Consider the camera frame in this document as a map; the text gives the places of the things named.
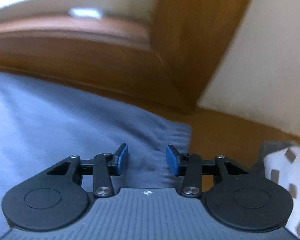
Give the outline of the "grey-blue sweatpants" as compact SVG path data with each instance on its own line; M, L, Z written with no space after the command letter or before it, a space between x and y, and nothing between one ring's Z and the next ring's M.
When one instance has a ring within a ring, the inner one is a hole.
M0 72L0 237L8 230L1 211L15 185L65 159L91 159L129 147L126 173L114 187L178 187L165 149L187 152L190 126L138 107L78 89Z

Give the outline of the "white grey patterned folded cloth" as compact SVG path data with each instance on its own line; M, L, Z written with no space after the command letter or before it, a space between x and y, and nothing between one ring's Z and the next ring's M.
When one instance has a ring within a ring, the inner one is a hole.
M293 141L265 141L253 170L290 193L294 206L286 229L300 239L300 145Z

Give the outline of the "white window latch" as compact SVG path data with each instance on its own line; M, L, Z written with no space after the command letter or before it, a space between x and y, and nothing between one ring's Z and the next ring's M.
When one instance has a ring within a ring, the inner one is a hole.
M75 17L75 18L101 19L103 17L102 11L98 10L97 8L84 8L84 7L71 8L68 11L68 14L71 17Z

